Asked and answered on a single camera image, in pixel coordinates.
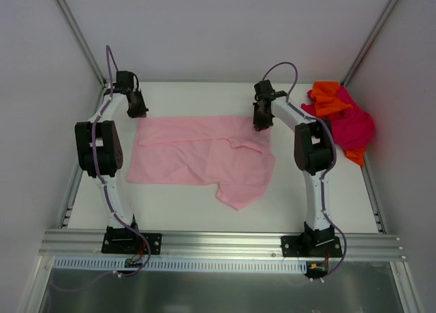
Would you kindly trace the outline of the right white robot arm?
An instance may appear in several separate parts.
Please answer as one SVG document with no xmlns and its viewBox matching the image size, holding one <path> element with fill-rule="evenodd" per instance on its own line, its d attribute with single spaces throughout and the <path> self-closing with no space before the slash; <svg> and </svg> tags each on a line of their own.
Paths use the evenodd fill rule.
<svg viewBox="0 0 436 313">
<path fill-rule="evenodd" d="M 327 121 L 321 120 L 289 101 L 285 91 L 275 91 L 269 80 L 254 85 L 253 126 L 260 132 L 280 119 L 294 132 L 294 161 L 305 179 L 307 217 L 303 251 L 318 256 L 334 239 L 329 217 L 328 173 L 336 163 L 336 149 Z"/>
</svg>

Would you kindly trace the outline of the pink t-shirt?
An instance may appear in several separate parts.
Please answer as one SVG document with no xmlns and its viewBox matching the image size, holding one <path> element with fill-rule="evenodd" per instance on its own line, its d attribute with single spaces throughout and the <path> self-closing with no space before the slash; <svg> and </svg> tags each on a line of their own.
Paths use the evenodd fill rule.
<svg viewBox="0 0 436 313">
<path fill-rule="evenodd" d="M 250 117 L 154 117 L 138 124 L 127 181 L 215 184 L 217 199 L 241 210 L 265 195 L 274 169 L 271 131 Z"/>
</svg>

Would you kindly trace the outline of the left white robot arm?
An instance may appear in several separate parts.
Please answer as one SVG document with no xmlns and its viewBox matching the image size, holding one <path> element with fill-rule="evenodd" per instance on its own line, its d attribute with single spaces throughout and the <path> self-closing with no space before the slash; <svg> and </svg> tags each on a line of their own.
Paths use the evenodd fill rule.
<svg viewBox="0 0 436 313">
<path fill-rule="evenodd" d="M 74 132 L 79 167 L 94 180 L 106 206 L 109 240 L 115 240 L 124 253 L 132 254 L 140 246 L 140 236 L 135 216 L 121 195 L 120 171 L 124 157 L 113 119 L 122 104 L 127 105 L 130 119 L 145 118 L 149 111 L 138 77 L 130 71 L 116 73 L 102 105 L 88 121 L 78 122 Z"/>
</svg>

